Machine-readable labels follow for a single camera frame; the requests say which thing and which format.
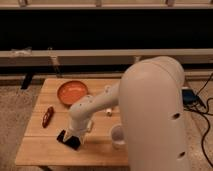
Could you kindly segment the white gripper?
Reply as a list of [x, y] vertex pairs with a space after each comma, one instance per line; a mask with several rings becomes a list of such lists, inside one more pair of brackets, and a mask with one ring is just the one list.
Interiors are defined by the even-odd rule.
[[65, 131], [63, 142], [66, 142], [71, 136], [80, 137], [81, 145], [84, 145], [85, 134], [92, 131], [94, 122], [92, 120], [86, 120], [82, 122], [71, 121], [68, 130]]

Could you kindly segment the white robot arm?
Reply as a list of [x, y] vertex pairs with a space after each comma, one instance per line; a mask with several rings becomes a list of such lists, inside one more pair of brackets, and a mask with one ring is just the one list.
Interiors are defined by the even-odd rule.
[[191, 171], [184, 125], [181, 64], [168, 56], [133, 64], [121, 80], [69, 110], [64, 138], [83, 139], [92, 115], [117, 106], [131, 171]]

